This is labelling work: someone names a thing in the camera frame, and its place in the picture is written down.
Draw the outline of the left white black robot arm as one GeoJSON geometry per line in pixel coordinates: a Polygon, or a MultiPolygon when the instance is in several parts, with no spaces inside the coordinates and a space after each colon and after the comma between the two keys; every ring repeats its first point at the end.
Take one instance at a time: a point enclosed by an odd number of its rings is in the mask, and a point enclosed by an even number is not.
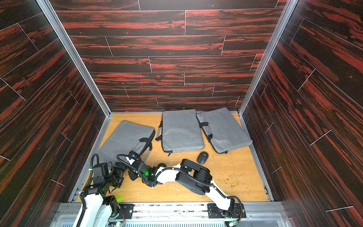
{"type": "Polygon", "coordinates": [[[107,163],[96,164],[92,167],[87,184],[79,197],[82,201],[80,211],[74,222],[76,227],[107,227],[109,220],[117,221],[116,226],[125,222],[125,213],[121,210],[113,195],[107,196],[109,188],[119,188],[124,180],[124,168],[113,166],[108,169],[107,163]]]}

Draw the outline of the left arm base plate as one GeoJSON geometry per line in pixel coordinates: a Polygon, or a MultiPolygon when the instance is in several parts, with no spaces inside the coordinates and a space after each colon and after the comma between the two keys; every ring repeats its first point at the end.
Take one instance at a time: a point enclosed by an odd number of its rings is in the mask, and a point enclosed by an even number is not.
{"type": "Polygon", "coordinates": [[[132,203],[119,203],[119,210],[112,213],[109,220],[124,220],[131,219],[134,210],[134,204],[132,203]]]}

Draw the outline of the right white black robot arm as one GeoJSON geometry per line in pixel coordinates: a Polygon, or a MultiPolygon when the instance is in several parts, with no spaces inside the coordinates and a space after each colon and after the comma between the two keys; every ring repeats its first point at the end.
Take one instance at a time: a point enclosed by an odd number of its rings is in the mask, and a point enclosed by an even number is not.
{"type": "Polygon", "coordinates": [[[195,194],[210,198],[217,207],[217,213],[222,217],[232,218],[234,214],[237,214],[238,218],[245,217],[244,206],[239,198],[226,195],[215,184],[210,170],[198,163],[183,159],[176,166],[167,167],[161,163],[151,167],[136,157],[126,158],[126,160],[132,180],[140,177],[144,184],[153,188],[158,184],[177,182],[195,194]]]}

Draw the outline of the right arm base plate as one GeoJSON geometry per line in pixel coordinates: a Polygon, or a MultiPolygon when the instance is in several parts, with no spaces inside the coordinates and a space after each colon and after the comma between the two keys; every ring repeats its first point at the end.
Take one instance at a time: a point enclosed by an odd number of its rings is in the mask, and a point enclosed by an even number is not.
{"type": "Polygon", "coordinates": [[[233,208],[222,210],[217,207],[215,203],[208,203],[208,216],[210,219],[214,218],[246,218],[244,206],[239,203],[235,204],[233,208]]]}

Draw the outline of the black computer mouse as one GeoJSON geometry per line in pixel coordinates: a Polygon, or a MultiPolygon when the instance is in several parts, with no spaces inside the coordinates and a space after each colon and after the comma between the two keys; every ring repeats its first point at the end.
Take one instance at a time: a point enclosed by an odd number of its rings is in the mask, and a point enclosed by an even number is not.
{"type": "Polygon", "coordinates": [[[206,163],[206,161],[208,160],[209,158],[209,154],[205,151],[202,151],[198,157],[197,157],[197,162],[200,164],[200,165],[204,165],[206,163]]]}
{"type": "Polygon", "coordinates": [[[160,168],[160,167],[166,167],[166,164],[165,163],[160,163],[157,167],[158,168],[160,168]]]}

